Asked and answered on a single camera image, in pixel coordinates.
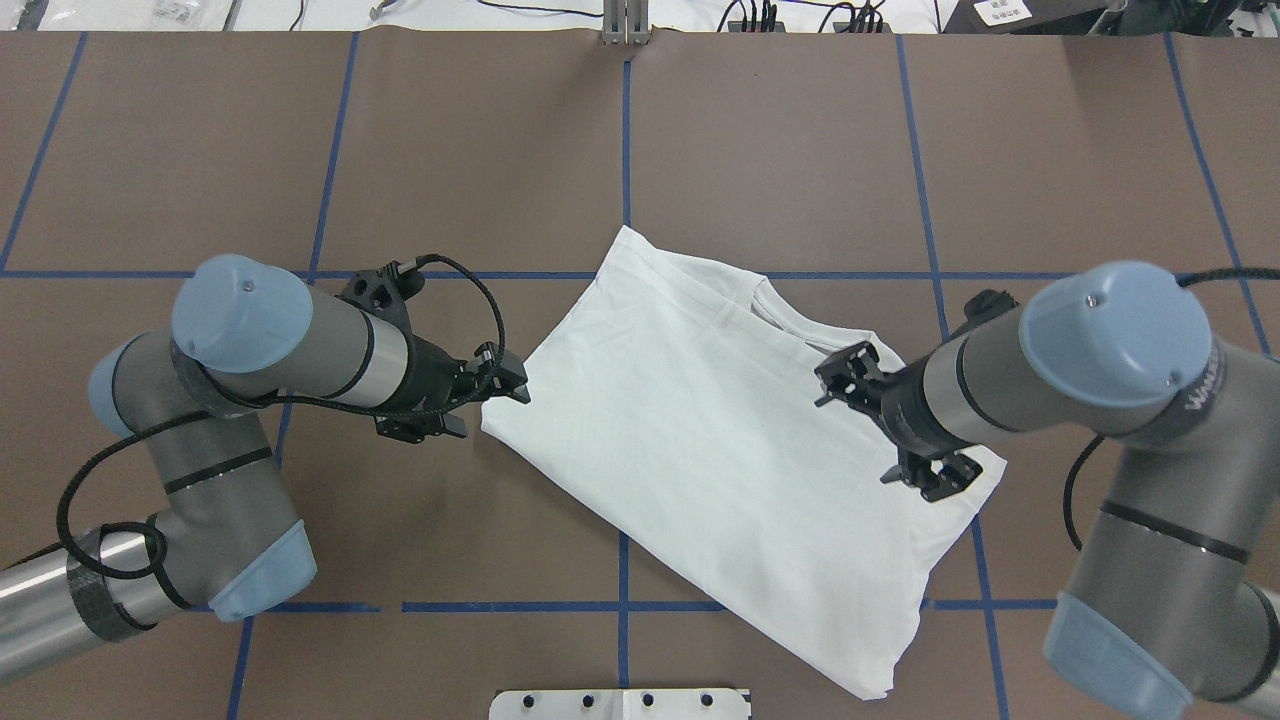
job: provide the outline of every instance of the black ring band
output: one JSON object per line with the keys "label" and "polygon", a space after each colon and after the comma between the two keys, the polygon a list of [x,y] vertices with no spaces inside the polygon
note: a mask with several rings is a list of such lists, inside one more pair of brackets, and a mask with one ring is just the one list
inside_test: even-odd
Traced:
{"label": "black ring band", "polygon": [[260,447],[260,448],[255,450],[253,452],[246,452],[244,455],[241,455],[239,457],[232,457],[230,460],[227,460],[225,462],[219,462],[218,465],[210,465],[210,466],[205,468],[204,470],[196,470],[195,473],[191,473],[189,475],[183,475],[183,477],[180,477],[178,479],[169,480],[168,483],[164,484],[164,491],[166,493],[169,493],[169,495],[173,495],[173,493],[175,493],[175,492],[178,492],[178,491],[180,491],[183,488],[189,488],[191,486],[193,486],[196,483],[202,483],[202,482],[207,480],[209,478],[216,478],[218,475],[221,475],[223,473],[230,473],[232,470],[236,470],[237,468],[243,468],[244,465],[248,465],[250,462],[257,462],[259,460],[266,460],[270,456],[271,456],[271,448],[270,447]]}
{"label": "black ring band", "polygon": [[1174,539],[1185,542],[1187,544],[1193,544],[1201,550],[1212,552],[1213,555],[1220,555],[1228,560],[1233,560],[1244,565],[1249,561],[1249,551],[1243,547],[1236,547],[1229,542],[1222,542],[1216,538],[1197,533],[1196,530],[1184,528],[1176,523],[1170,523],[1162,518],[1156,518],[1155,515],[1148,515],[1142,510],[1134,510],[1133,507],[1125,507],[1117,502],[1111,502],[1110,500],[1102,503],[1100,509],[1102,512],[1111,515],[1112,518],[1119,518],[1126,520],[1135,525],[1142,525],[1148,530],[1157,532],[1162,536],[1169,536]]}

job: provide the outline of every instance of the silver metal cylinder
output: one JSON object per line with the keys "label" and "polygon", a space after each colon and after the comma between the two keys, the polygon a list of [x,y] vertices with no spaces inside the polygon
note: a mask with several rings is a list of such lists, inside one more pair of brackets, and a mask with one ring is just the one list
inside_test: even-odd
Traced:
{"label": "silver metal cylinder", "polygon": [[[110,534],[102,541],[101,559],[123,570],[143,568],[146,543],[132,533]],[[110,635],[110,628],[104,630],[104,624],[124,623],[114,605],[99,603],[86,610],[83,598],[77,605],[72,575],[87,571],[68,560],[67,552],[59,548],[0,573],[0,684],[104,644],[108,641],[100,632]],[[78,579],[81,583],[104,580],[109,597],[138,624],[148,625],[178,611],[155,577],[111,580],[93,573]],[[101,614],[86,619],[84,614],[95,610]],[[141,630],[129,628],[127,632]]]}
{"label": "silver metal cylinder", "polygon": [[289,355],[255,373],[210,372],[210,377],[244,397],[288,387],[364,407],[385,402],[408,370],[404,334],[332,295],[310,290],[311,325]]}
{"label": "silver metal cylinder", "polygon": [[924,400],[938,423],[963,441],[979,445],[1009,439],[1015,433],[993,425],[965,397],[960,360],[968,340],[968,336],[955,338],[929,356],[924,366]]}

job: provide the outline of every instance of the white t-shirt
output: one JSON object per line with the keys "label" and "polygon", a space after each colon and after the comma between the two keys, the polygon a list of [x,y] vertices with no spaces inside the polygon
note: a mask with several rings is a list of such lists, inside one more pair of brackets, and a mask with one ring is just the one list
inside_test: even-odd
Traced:
{"label": "white t-shirt", "polygon": [[986,448],[937,503],[881,484],[897,451],[822,395],[813,369],[876,333],[814,323],[764,275],[622,228],[595,281],[530,355],[530,405],[483,429],[649,552],[863,700],[884,697],[929,570],[991,495]]}

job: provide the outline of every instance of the black cable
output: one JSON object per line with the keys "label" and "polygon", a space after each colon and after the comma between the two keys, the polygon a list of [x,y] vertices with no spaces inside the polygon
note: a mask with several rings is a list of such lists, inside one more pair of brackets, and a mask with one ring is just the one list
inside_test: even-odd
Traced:
{"label": "black cable", "polygon": [[[330,410],[339,410],[342,413],[352,413],[355,415],[369,415],[369,416],[389,418],[397,420],[410,420],[433,415],[442,415],[444,413],[457,410],[458,407],[468,402],[475,402],[476,400],[480,400],[480,396],[484,395],[489,384],[493,382],[494,375],[498,373],[498,368],[502,365],[502,359],[507,352],[507,327],[506,323],[503,323],[502,320],[502,310],[498,307],[498,301],[494,299],[493,293],[489,292],[489,288],[484,284],[484,281],[481,281],[475,273],[466,269],[458,261],[451,258],[436,254],[419,255],[413,260],[412,272],[416,273],[421,270],[425,265],[430,265],[433,263],[440,263],[453,268],[460,274],[462,274],[462,277],[470,281],[471,284],[476,286],[480,293],[484,295],[485,301],[489,302],[489,309],[493,311],[493,322],[498,331],[498,347],[494,350],[494,356],[489,364],[489,369],[480,375],[480,379],[476,382],[476,387],[467,395],[460,397],[458,400],[447,402],[440,407],[387,413],[387,411],[372,410],[370,407],[361,407],[358,405],[347,405],[343,402],[334,402],[332,400],[323,400],[319,397],[303,397],[292,395],[248,400],[237,397],[230,391],[221,387],[219,383],[211,383],[212,387],[218,389],[218,392],[221,393],[224,398],[236,402],[238,405],[243,405],[246,407],[262,409],[270,405],[287,405],[287,404],[315,405],[319,407],[328,407]],[[172,420],[165,420],[164,423],[152,425],[145,430],[140,430],[124,439],[111,443],[110,446],[102,448],[96,455],[90,457],[88,461],[84,462],[84,465],[82,465],[81,469],[76,473],[76,475],[72,477],[70,483],[67,484],[67,489],[63,491],[63,496],[58,501],[58,515],[55,518],[55,528],[58,530],[59,544],[63,548],[65,548],[67,552],[72,557],[74,557],[81,565],[108,578],[115,578],[119,580],[136,580],[140,578],[146,578],[147,575],[151,575],[157,569],[160,569],[161,564],[165,560],[165,555],[169,551],[169,544],[166,538],[164,537],[164,533],[161,533],[157,528],[148,525],[146,523],[134,523],[134,521],[108,523],[101,527],[102,537],[110,533],[137,533],[151,541],[151,544],[155,547],[155,553],[151,555],[151,557],[148,557],[147,565],[142,569],[119,570],[116,568],[104,565],[100,560],[95,559],[88,552],[86,552],[84,548],[82,548],[76,542],[76,537],[72,534],[70,530],[72,501],[76,498],[76,493],[79,492],[79,488],[84,483],[84,479],[88,478],[88,474],[92,473],[95,468],[101,465],[108,457],[115,455],[116,452],[120,452],[122,450],[132,447],[145,439],[152,438],[165,430],[172,430],[173,428],[196,423],[198,420],[204,420],[210,416],[211,415],[209,415],[205,411],[196,411],[196,413],[188,413],[186,415],[179,415],[178,418],[174,418]],[[41,551],[37,551],[36,553],[19,560],[18,562],[15,562],[15,565],[26,562],[27,560],[33,560],[49,551],[50,548],[44,548]]]}
{"label": "black cable", "polygon": [[[818,3],[805,3],[805,4],[818,5]],[[850,26],[854,24],[854,18],[856,17],[858,8],[854,8],[852,3],[836,3],[835,5],[823,5],[823,6],[827,8],[827,14],[822,17],[822,24],[818,26],[818,32],[827,29],[827,20],[829,20],[832,13],[835,13],[840,8],[845,8],[849,10],[849,24]]]}
{"label": "black cable", "polygon": [[9,570],[10,568],[17,568],[18,565],[22,565],[23,562],[31,562],[32,560],[35,560],[37,557],[44,557],[44,556],[49,555],[50,552],[54,552],[55,550],[59,550],[61,547],[63,547],[63,543],[60,543],[60,542],[55,542],[52,544],[46,544],[45,547],[37,550],[36,552],[32,552],[31,555],[28,555],[28,556],[26,556],[26,557],[23,557],[20,560],[14,560],[9,565],[5,565],[5,570]]}
{"label": "black cable", "polygon": [[746,5],[742,4],[742,0],[732,0],[728,5],[724,6],[724,14],[721,15],[721,22],[718,26],[716,26],[716,32],[721,32],[722,29],[724,29],[724,20],[728,19],[728,14],[733,10],[733,5],[742,8],[742,27],[746,27]]}
{"label": "black cable", "polygon": [[109,523],[102,525],[101,534],[106,537],[111,533],[137,533],[148,538],[155,546],[155,555],[152,555],[146,568],[140,570],[118,570],[104,565],[99,559],[84,552],[84,548],[76,542],[76,536],[72,534],[70,529],[70,510],[72,500],[76,498],[76,493],[79,492],[81,484],[88,478],[88,474],[93,471],[95,468],[102,464],[104,460],[115,455],[116,452],[134,446],[147,438],[155,437],[165,430],[172,430],[182,425],[188,425],[198,420],[204,420],[210,415],[205,411],[187,413],[186,415],[179,415],[172,420],[165,420],[159,425],[152,425],[145,430],[133,433],[132,436],[116,441],[105,448],[100,450],[96,455],[88,459],[87,462],[81,465],[81,469],[76,471],[72,477],[72,482],[67,484],[67,489],[63,491],[61,500],[58,501],[58,516],[54,520],[54,527],[58,529],[58,542],[61,543],[63,548],[68,555],[76,559],[77,562],[105,575],[108,578],[115,578],[118,580],[137,580],[138,578],[146,578],[147,575],[155,573],[160,565],[164,562],[165,553],[169,551],[169,544],[165,541],[164,533],[159,529],[147,525],[146,523]]}
{"label": "black cable", "polygon": [[502,10],[534,10],[539,13],[556,13],[566,15],[582,15],[584,18],[603,18],[604,13],[588,13],[586,10],[570,10],[568,8],[536,8],[532,5],[507,5],[504,3],[493,3],[492,0],[476,0],[481,5],[489,8],[499,8]]}
{"label": "black cable", "polygon": [[1280,269],[1276,268],[1217,268],[1203,273],[1192,273],[1178,279],[1178,287],[1190,287],[1211,281],[1280,281]]}
{"label": "black cable", "polygon": [[1089,445],[1084,446],[1084,451],[1075,459],[1075,462],[1071,462],[1071,470],[1066,474],[1066,483],[1062,486],[1062,524],[1066,527],[1066,537],[1070,538],[1076,551],[1084,547],[1084,543],[1080,542],[1080,536],[1075,532],[1075,516],[1071,512],[1071,493],[1075,489],[1075,478],[1079,477],[1084,464],[1089,461],[1089,456],[1102,445],[1103,439],[1106,438],[1102,436],[1093,436],[1093,439],[1089,441]]}
{"label": "black cable", "polygon": [[884,3],[886,0],[881,0],[878,4],[872,5],[870,0],[868,0],[865,5],[859,8],[858,18],[849,23],[845,32],[874,33],[884,29],[884,15],[879,13],[879,6]]}
{"label": "black cable", "polygon": [[[1178,287],[1192,287],[1194,284],[1213,282],[1213,281],[1233,281],[1233,279],[1256,279],[1256,281],[1280,281],[1280,269],[1277,268],[1216,268],[1213,270],[1204,270],[1202,273],[1192,273],[1189,275],[1183,275],[1178,278]],[[1080,550],[1083,543],[1080,542],[1080,536],[1075,532],[1075,518],[1071,514],[1071,495],[1075,491],[1075,479],[1088,462],[1089,456],[1093,451],[1102,445],[1105,438],[1102,436],[1094,436],[1089,441],[1089,445],[1084,446],[1080,455],[1071,464],[1071,470],[1066,474],[1066,483],[1062,486],[1062,524],[1066,527],[1066,537],[1071,539],[1071,544],[1075,550]]]}
{"label": "black cable", "polygon": [[289,26],[289,32],[298,29],[298,24],[302,23],[302,13],[307,10],[307,0],[298,0],[298,17],[293,18],[293,24]]}

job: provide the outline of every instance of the blue tape line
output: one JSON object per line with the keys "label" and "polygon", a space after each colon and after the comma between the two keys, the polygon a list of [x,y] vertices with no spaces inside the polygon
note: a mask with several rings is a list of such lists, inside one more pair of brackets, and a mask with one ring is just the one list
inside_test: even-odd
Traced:
{"label": "blue tape line", "polygon": [[618,603],[602,601],[547,602],[402,602],[401,612],[617,612]]}
{"label": "blue tape line", "polygon": [[239,715],[239,696],[244,689],[244,670],[248,667],[248,646],[253,639],[253,618],[246,618],[241,625],[241,647],[236,653],[236,675],[232,676],[232,694],[227,700],[227,720]]}
{"label": "blue tape line", "polygon": [[324,192],[320,195],[320,217],[316,219],[316,240],[311,246],[311,264],[307,265],[307,284],[315,284],[316,268],[320,265],[320,250],[324,247],[324,229],[329,222],[329,199],[333,196],[333,177],[338,172],[338,150],[342,147],[342,126],[347,119],[347,100],[351,97],[351,76],[356,69],[356,49],[360,46],[360,33],[351,33],[351,46],[347,49],[347,73],[342,78],[342,99],[338,101],[338,119],[333,124],[333,145],[329,147],[329,169],[324,176]]}
{"label": "blue tape line", "polygon": [[724,606],[714,600],[632,600],[630,612],[723,612]]}
{"label": "blue tape line", "polygon": [[938,325],[942,338],[950,336],[946,307],[942,304],[942,277],[938,268],[938,251],[933,245],[933,215],[929,213],[929,195],[924,188],[924,161],[920,159],[920,136],[915,129],[915,108],[911,102],[911,78],[906,70],[906,42],[901,35],[895,35],[897,44],[897,70],[902,79],[902,105],[906,109],[906,131],[911,137],[911,163],[915,165],[915,192],[920,197],[920,219],[924,223],[924,246],[929,251],[929,273],[933,281],[933,302],[938,313]]}
{"label": "blue tape line", "polygon": [[969,527],[973,530],[973,553],[978,556],[978,589],[982,593],[983,620],[987,623],[987,650],[991,652],[991,675],[996,683],[996,707],[1000,710],[1000,720],[1009,720],[1009,696],[1005,692],[1005,669],[1000,659],[1000,633],[996,629],[996,612],[991,600],[987,552],[982,542],[982,520],[975,515]]}
{"label": "blue tape line", "polygon": [[36,150],[36,159],[31,163],[31,172],[27,173],[27,184],[22,188],[22,197],[18,199],[18,209],[13,214],[9,224],[9,234],[5,237],[4,249],[0,249],[0,270],[9,264],[9,254],[18,241],[18,229],[22,227],[22,217],[27,214],[27,202],[31,200],[31,191],[36,188],[36,177],[40,176],[40,167],[45,164],[45,152],[49,151],[49,141],[54,138],[54,128],[58,119],[63,117],[63,105],[67,104],[67,95],[72,90],[72,79],[76,78],[76,69],[79,68],[79,59],[84,55],[84,44],[88,33],[82,32],[76,42],[76,53],[72,55],[72,64],[67,68],[67,77],[63,78],[63,88],[58,91],[58,100],[54,102],[54,111],[49,115],[49,124],[45,126],[45,135],[40,138],[40,147]]}
{"label": "blue tape line", "polygon": [[280,427],[275,432],[275,465],[284,466],[284,433],[289,432],[289,420],[293,418],[293,405],[285,404],[280,411]]}
{"label": "blue tape line", "polygon": [[631,538],[618,530],[618,687],[631,687]]}
{"label": "blue tape line", "polygon": [[1057,600],[1052,597],[1032,600],[936,600],[934,610],[1053,610]]}
{"label": "blue tape line", "polygon": [[0,270],[0,278],[36,281],[166,281],[193,274],[192,270]]}
{"label": "blue tape line", "polygon": [[[302,279],[346,281],[353,270],[289,270]],[[774,281],[932,281],[934,273],[915,270],[756,270]],[[186,279],[192,270],[0,270],[0,278],[13,279]],[[1074,273],[1019,273],[1019,272],[940,272],[945,281],[1056,281]],[[476,275],[486,281],[591,281],[593,270],[480,270]],[[422,277],[438,281],[466,279],[451,270],[424,272]]]}
{"label": "blue tape line", "polygon": [[[915,164],[915,187],[920,196],[920,218],[924,222],[924,245],[929,251],[929,272],[933,279],[933,304],[938,313],[938,332],[946,341],[951,336],[947,327],[946,304],[942,296],[942,273],[938,268],[938,252],[933,242],[933,219],[929,214],[929,199],[924,187],[924,161],[920,158],[920,138],[915,128],[915,110],[911,104],[911,79],[906,69],[906,44],[901,35],[895,35],[897,42],[897,68],[902,78],[902,104],[906,108],[906,129],[911,137],[911,160]],[[974,555],[978,557],[978,587],[984,602],[983,615],[987,621],[987,646],[991,652],[991,675],[996,685],[996,706],[1000,720],[1009,720],[1009,698],[1005,693],[1004,662],[1000,659],[1000,638],[996,630],[996,614],[991,607],[991,582],[987,578],[987,555],[982,546],[982,523],[974,516],[969,525],[973,530]]]}
{"label": "blue tape line", "polygon": [[361,614],[361,612],[381,612],[381,610],[372,605],[369,605],[367,602],[282,602],[280,605],[276,605],[275,607],[268,610],[268,612]]}
{"label": "blue tape line", "polygon": [[622,224],[631,227],[631,60],[622,63]]}
{"label": "blue tape line", "polygon": [[[534,601],[534,602],[402,602],[401,612],[618,612],[621,602],[599,601]],[[627,614],[632,612],[721,612],[724,606],[705,600],[641,600],[628,601]]]}
{"label": "blue tape line", "polygon": [[[1183,119],[1187,120],[1187,133],[1192,138],[1192,150],[1196,151],[1196,161],[1199,163],[1201,174],[1204,176],[1204,187],[1208,188],[1208,197],[1213,202],[1213,214],[1217,215],[1217,225],[1222,231],[1222,240],[1226,242],[1226,252],[1231,256],[1231,265],[1240,268],[1240,252],[1235,247],[1235,237],[1231,234],[1231,225],[1226,222],[1226,210],[1222,209],[1222,199],[1217,193],[1217,184],[1213,182],[1213,173],[1208,169],[1208,159],[1204,158],[1204,149],[1201,146],[1199,132],[1196,131],[1196,119],[1192,118],[1192,106],[1187,101],[1187,90],[1183,87],[1183,73],[1178,67],[1178,53],[1174,50],[1174,36],[1165,33],[1165,54],[1169,56],[1169,69],[1174,74],[1174,87],[1178,90],[1178,104],[1183,106]],[[1249,320],[1253,322],[1253,333],[1258,337],[1258,346],[1262,352],[1271,355],[1271,343],[1267,342],[1266,329],[1262,328],[1262,319],[1258,316],[1258,307],[1253,302],[1253,291],[1244,278],[1239,279],[1240,292],[1244,293],[1244,304],[1249,309]]]}

